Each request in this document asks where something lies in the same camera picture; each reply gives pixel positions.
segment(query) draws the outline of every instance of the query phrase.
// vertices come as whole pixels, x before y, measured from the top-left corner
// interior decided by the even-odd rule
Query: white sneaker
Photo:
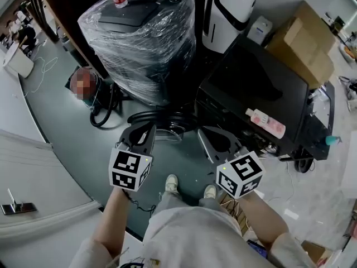
[[[166,179],[165,191],[169,193],[178,193],[177,186],[179,185],[179,180],[175,175],[169,175]]]
[[[205,189],[205,193],[203,198],[208,199],[208,198],[213,198],[215,199],[217,195],[217,189],[214,185],[208,185]]]

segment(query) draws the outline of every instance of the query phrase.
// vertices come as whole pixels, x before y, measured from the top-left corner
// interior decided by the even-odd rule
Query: door handle
[[[10,189],[7,192],[11,198],[11,204],[2,204],[1,209],[5,216],[10,216],[12,214],[19,214],[25,212],[34,212],[36,207],[33,203],[16,203]]]

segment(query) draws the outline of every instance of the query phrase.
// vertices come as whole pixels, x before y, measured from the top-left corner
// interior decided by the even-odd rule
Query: plastic-wrapped machine
[[[196,51],[194,0],[100,0],[78,19],[112,79],[147,104],[165,106],[189,82]]]

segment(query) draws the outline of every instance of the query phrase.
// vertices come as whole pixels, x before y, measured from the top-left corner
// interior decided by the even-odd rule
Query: person sitting
[[[18,17],[21,23],[24,23],[25,25],[30,23],[26,15],[21,10],[15,10],[13,11],[13,14]]]
[[[21,25],[16,24],[14,21],[9,20],[6,23],[6,28],[9,28],[9,34],[13,35],[21,29]]]
[[[12,35],[12,40],[14,42],[18,42],[19,46],[27,45],[27,50],[31,51],[35,46],[37,39],[35,30],[31,27],[24,27],[23,29],[19,30],[17,33]]]

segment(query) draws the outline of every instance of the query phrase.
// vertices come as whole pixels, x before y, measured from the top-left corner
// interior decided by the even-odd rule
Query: gray floor
[[[27,95],[28,103],[68,172],[91,197],[105,205],[112,190],[108,180],[111,149],[128,126],[127,118],[150,108],[135,101],[124,101],[121,114],[112,113],[104,129],[95,128],[89,122],[90,110],[64,87],[77,66],[76,61],[59,43],[54,45],[51,41],[38,48],[36,59],[38,57],[46,62],[55,57],[59,59],[45,74],[38,91]],[[42,60],[38,59],[31,75],[23,81],[25,93],[38,87],[42,79],[41,68]],[[204,188],[214,181],[214,174],[209,173],[215,169],[205,158],[195,132],[185,134],[181,143],[156,142],[153,157],[149,178],[139,192],[133,194],[142,208],[150,208],[158,203],[159,193],[165,190],[168,174],[178,176],[182,193],[187,196],[189,203],[199,199]],[[128,228],[143,237],[148,220],[149,213],[131,206]]]

